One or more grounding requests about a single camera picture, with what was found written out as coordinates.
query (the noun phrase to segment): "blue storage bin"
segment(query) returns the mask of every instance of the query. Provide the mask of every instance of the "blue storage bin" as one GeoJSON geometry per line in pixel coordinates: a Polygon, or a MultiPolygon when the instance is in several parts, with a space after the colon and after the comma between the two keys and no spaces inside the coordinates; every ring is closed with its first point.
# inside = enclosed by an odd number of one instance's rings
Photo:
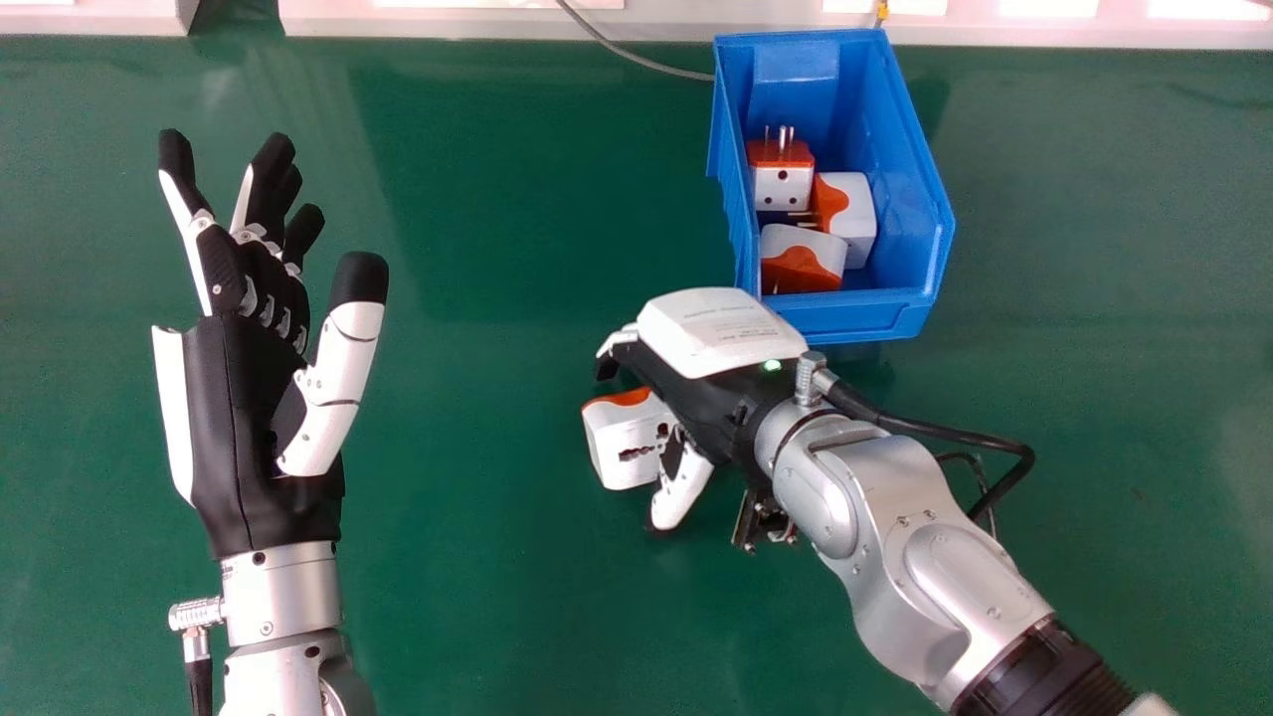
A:
{"type": "Polygon", "coordinates": [[[883,31],[721,36],[715,61],[708,176],[724,192],[735,285],[760,296],[745,141],[789,125],[817,171],[867,175],[880,231],[844,289],[763,301],[813,345],[914,338],[937,299],[955,217],[883,31]]]}

